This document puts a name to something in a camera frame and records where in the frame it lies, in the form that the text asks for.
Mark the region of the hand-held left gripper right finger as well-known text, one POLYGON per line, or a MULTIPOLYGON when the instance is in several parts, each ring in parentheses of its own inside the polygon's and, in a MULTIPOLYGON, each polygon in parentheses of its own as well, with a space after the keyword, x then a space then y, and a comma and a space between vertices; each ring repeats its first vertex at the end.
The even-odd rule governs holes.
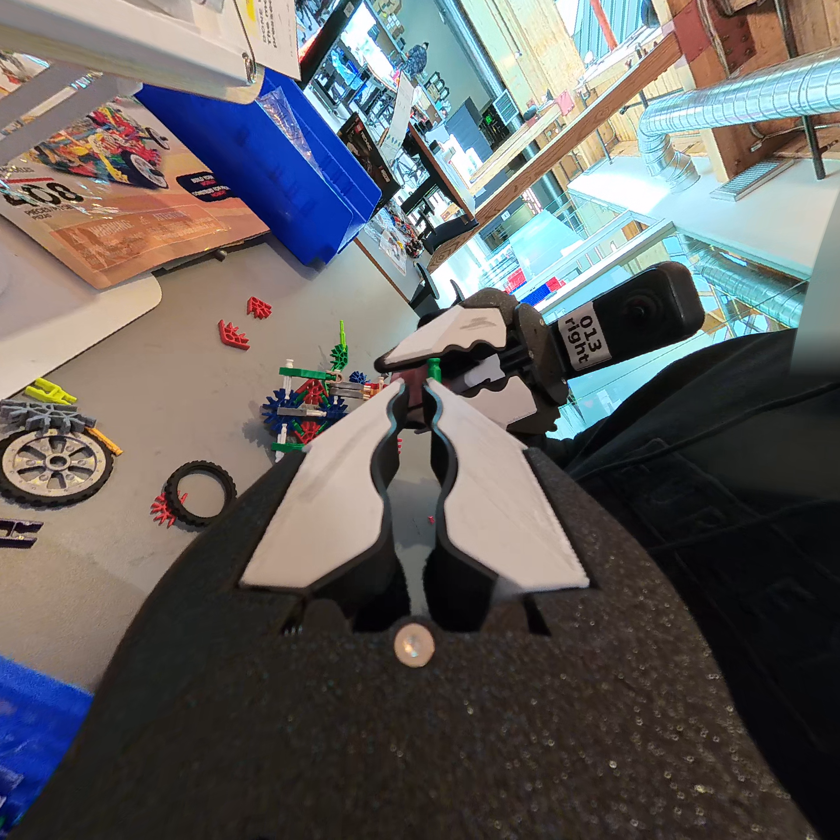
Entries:
POLYGON ((589 587, 524 444, 441 382, 423 390, 440 546, 505 594, 589 587))

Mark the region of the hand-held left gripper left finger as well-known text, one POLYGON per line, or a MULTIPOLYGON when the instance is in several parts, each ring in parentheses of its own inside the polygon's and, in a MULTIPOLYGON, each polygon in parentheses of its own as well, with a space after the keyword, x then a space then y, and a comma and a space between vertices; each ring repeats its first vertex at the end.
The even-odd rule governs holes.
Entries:
POLYGON ((314 592, 381 558, 391 532, 387 489, 399 466, 406 405, 406 385, 395 381, 296 453, 299 466, 240 586, 314 592))

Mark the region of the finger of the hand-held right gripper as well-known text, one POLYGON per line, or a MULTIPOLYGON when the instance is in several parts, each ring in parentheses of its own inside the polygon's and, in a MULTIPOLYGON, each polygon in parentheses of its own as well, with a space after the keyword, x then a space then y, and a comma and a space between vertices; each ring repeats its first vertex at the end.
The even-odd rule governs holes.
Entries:
POLYGON ((453 379, 453 392, 496 425, 507 428, 537 414, 532 392, 517 375, 476 367, 453 379))
POLYGON ((374 362, 378 372, 417 368, 447 353, 468 352, 480 344, 504 349, 508 327, 498 308, 466 308, 455 305, 433 321, 412 332, 374 362))

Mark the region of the black toy tyre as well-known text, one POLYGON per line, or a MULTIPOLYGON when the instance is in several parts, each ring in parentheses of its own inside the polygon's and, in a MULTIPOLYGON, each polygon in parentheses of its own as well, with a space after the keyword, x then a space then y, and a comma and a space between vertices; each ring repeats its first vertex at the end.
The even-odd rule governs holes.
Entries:
POLYGON ((226 514, 235 503, 237 496, 237 488, 231 475, 222 466, 205 460, 189 461, 179 466, 171 473, 163 486, 164 501, 175 520, 199 529, 206 528, 226 514), (220 512, 212 517, 196 515, 181 501, 178 493, 181 481, 195 473, 203 473, 214 478, 224 492, 223 506, 220 512))

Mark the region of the blue labelled storage bin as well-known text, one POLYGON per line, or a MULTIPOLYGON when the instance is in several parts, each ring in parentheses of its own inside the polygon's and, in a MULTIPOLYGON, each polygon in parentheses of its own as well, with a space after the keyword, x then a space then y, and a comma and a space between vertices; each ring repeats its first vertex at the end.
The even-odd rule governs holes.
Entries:
POLYGON ((1 658, 1 838, 8 838, 57 770, 92 694, 1 658))

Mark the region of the colourful toy model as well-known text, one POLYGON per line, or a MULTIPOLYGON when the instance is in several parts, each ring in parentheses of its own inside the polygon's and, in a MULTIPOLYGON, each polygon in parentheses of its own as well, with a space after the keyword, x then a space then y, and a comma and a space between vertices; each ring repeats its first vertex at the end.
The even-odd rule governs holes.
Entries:
POLYGON ((270 450, 276 463, 305 449, 387 387, 383 375, 370 379, 361 371, 346 374, 349 357, 340 320, 339 341, 331 349, 328 367, 310 370, 287 360, 280 368, 280 388, 268 395, 259 409, 262 423, 272 434, 270 450))

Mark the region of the black product box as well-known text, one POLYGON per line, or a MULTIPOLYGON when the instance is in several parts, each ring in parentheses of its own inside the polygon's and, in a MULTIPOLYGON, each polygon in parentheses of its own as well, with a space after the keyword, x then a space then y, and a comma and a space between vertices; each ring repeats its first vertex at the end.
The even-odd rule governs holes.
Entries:
POLYGON ((379 211, 393 199, 401 183, 396 180, 391 166, 386 163, 358 112, 351 113, 339 129, 338 137, 381 190, 381 198, 375 207, 379 211))

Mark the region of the person's torso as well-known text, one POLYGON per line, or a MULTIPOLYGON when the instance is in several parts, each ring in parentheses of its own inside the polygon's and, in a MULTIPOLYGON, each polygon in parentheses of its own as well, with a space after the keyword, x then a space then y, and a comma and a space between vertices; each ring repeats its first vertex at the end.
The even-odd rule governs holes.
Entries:
POLYGON ((791 373, 796 337, 690 353, 539 446, 668 576, 773 773, 838 838, 838 364, 791 373))

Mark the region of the blue plastic bin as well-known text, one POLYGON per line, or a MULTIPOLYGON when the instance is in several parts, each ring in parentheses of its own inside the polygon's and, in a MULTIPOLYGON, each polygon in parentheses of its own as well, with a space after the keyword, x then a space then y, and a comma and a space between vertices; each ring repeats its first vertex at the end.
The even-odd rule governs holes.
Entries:
POLYGON ((140 102, 304 265, 328 264, 382 190, 297 82, 266 69, 248 104, 145 85, 140 102))

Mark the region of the toy wheel with grey hub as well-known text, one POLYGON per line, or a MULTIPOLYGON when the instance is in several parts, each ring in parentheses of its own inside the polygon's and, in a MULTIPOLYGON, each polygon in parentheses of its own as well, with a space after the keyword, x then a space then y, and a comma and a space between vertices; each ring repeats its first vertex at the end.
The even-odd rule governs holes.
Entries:
POLYGON ((85 433, 22 431, 1 443, 1 492, 11 501, 61 508, 96 495, 111 477, 114 455, 85 433))

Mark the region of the grey snowflake connector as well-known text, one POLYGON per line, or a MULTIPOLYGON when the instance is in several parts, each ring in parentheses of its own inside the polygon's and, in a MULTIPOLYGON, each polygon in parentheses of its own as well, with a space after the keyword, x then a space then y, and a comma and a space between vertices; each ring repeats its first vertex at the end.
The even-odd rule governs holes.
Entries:
POLYGON ((95 417, 80 413, 74 406, 11 399, 1 401, 1 418, 7 425, 29 432, 55 429, 62 434, 83 433, 97 425, 95 417))

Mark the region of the yellow-green clip connector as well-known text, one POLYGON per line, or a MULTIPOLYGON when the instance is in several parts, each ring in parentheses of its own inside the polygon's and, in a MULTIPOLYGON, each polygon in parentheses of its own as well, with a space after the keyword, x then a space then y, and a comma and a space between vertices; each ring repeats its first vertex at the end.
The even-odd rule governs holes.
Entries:
POLYGON ((40 403, 56 404, 61 406, 74 406, 77 398, 69 394, 58 384, 48 381, 42 377, 36 378, 32 384, 24 389, 24 394, 33 401, 40 403))

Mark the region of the white desk stand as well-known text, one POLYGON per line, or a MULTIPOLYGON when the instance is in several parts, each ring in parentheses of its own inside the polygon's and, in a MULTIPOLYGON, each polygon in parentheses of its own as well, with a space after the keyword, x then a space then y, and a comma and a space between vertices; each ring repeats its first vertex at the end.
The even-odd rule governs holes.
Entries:
MULTIPOLYGON (((84 90, 91 101, 138 97, 145 85, 251 103, 263 81, 236 2, 2 2, 2 51, 46 61, 38 82, 58 88, 101 74, 84 90)), ((38 93, 15 93, 2 105, 2 124, 38 93)), ((73 119, 65 102, 27 129, 2 140, 2 166, 73 119)), ((204 253, 170 264, 182 263, 204 253)), ((24 389, 155 308, 162 298, 153 269, 97 289, 2 216, 2 397, 24 389)))

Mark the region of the toy set instruction booklet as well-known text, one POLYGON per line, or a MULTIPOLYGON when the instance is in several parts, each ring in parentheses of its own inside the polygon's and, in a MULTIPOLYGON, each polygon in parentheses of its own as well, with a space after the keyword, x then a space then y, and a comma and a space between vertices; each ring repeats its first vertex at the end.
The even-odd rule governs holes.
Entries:
POLYGON ((137 97, 118 96, 79 113, 102 74, 61 88, 38 78, 49 64, 2 51, 2 105, 15 93, 41 101, 2 124, 2 140, 73 105, 74 119, 2 166, 2 216, 97 289, 173 260, 241 245, 268 233, 137 97))

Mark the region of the silver ventilation duct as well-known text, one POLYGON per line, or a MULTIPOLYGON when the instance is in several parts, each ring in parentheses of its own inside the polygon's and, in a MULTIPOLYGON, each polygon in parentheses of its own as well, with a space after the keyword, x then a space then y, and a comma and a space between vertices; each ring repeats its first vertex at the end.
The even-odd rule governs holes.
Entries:
POLYGON ((639 120, 637 147, 648 173, 680 193, 700 177, 690 157, 673 147, 672 134, 838 110, 839 47, 834 46, 654 101, 639 120))
POLYGON ((688 258, 693 260, 695 277, 701 277, 716 292, 784 328, 799 327, 808 280, 737 258, 687 235, 679 238, 688 258))

